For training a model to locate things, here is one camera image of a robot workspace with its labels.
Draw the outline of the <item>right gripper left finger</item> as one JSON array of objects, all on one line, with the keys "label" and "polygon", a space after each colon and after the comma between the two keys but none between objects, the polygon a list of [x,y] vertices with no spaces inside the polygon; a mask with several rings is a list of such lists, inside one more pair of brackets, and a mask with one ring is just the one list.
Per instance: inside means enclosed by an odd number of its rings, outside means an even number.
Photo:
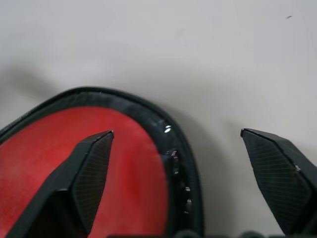
[{"label": "right gripper left finger", "polygon": [[80,141],[49,174],[8,238],[86,238],[104,192],[113,131]]}]

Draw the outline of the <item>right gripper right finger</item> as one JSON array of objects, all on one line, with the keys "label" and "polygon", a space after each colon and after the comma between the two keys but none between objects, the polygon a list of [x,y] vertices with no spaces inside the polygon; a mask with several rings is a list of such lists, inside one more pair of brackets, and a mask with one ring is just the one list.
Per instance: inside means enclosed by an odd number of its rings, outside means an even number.
[{"label": "right gripper right finger", "polygon": [[258,187],[287,236],[317,235],[317,168],[288,139],[244,128]]}]

